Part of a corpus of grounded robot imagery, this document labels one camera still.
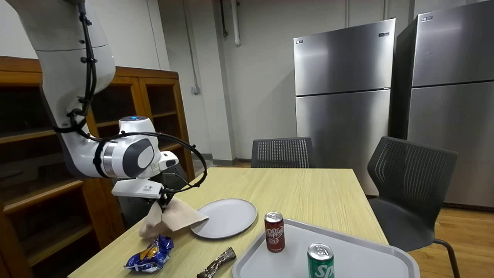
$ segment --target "red soda can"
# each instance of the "red soda can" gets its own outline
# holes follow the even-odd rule
[[[283,226],[283,215],[273,211],[264,216],[266,227],[266,245],[271,252],[280,252],[285,248],[285,231]]]

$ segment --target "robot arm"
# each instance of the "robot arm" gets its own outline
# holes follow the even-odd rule
[[[62,144],[67,168],[77,177],[136,178],[117,182],[114,195],[160,198],[148,178],[178,163],[160,152],[150,119],[125,117],[120,133],[100,141],[91,137],[85,116],[92,96],[107,87],[115,62],[96,13],[85,0],[7,0],[17,11],[39,58],[42,98]]]

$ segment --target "chair leg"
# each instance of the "chair leg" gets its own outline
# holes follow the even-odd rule
[[[456,262],[456,256],[454,255],[453,247],[444,240],[440,240],[435,238],[434,243],[440,244],[448,250],[448,255],[450,257],[451,268],[453,268],[453,276],[454,278],[460,278],[460,271],[458,270],[458,263]]]

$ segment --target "brown paper napkin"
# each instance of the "brown paper napkin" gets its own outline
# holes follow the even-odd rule
[[[139,236],[146,238],[169,231],[174,232],[208,218],[177,197],[170,201],[163,213],[156,201],[144,218],[144,223],[139,229]]]

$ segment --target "can lid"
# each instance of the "can lid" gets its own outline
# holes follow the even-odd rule
[[[283,220],[283,215],[281,215],[281,213],[277,211],[268,212],[264,216],[264,220],[270,223],[278,223],[279,221]]]
[[[329,260],[333,257],[333,250],[322,243],[313,243],[307,249],[307,253],[318,261]]]

